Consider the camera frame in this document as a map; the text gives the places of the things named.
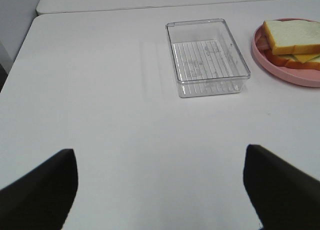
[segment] sandwich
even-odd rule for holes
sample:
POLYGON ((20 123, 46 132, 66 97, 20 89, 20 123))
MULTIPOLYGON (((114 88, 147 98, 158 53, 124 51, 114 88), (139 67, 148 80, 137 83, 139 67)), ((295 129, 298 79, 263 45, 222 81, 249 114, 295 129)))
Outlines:
POLYGON ((320 22, 264 21, 256 45, 276 66, 320 70, 320 22))

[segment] white wall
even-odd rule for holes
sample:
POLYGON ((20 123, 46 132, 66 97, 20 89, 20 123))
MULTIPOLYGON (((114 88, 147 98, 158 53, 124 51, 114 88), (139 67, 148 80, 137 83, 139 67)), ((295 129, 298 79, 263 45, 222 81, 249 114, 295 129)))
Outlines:
POLYGON ((7 73, 37 16, 38 2, 39 0, 0 0, 0 64, 7 73))

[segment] pink plate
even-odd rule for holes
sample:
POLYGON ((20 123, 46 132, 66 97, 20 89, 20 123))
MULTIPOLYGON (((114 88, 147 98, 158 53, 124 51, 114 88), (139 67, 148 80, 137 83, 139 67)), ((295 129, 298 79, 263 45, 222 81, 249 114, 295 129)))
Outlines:
MULTIPOLYGON (((306 20, 301 18, 281 18, 277 19, 280 21, 289 21, 289 20, 306 20)), ((306 86, 320 88, 320 70, 314 69, 293 69, 287 68, 284 66, 276 66, 268 61, 265 54, 260 52, 257 48, 256 42, 262 35, 262 26, 260 26, 253 35, 252 40, 252 54, 255 59, 271 74, 277 76, 278 78, 285 80, 287 82, 306 86)))

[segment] clear plastic container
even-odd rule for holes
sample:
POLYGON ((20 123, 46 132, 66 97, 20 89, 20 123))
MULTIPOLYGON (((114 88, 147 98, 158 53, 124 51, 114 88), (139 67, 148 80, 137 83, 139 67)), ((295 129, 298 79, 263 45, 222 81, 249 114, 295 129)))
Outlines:
POLYGON ((251 73, 224 19, 165 27, 180 97, 241 92, 251 73))

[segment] bread slice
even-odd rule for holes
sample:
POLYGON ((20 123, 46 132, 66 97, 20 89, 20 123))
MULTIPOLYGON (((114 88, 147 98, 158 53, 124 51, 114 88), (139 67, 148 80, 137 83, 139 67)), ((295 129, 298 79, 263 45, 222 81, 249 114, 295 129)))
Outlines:
POLYGON ((286 67, 289 69, 320 70, 320 56, 315 57, 305 63, 301 63, 291 54, 273 55, 270 49, 265 50, 264 54, 269 62, 279 67, 286 67))
POLYGON ((320 22, 270 20, 263 30, 273 55, 320 53, 320 22))

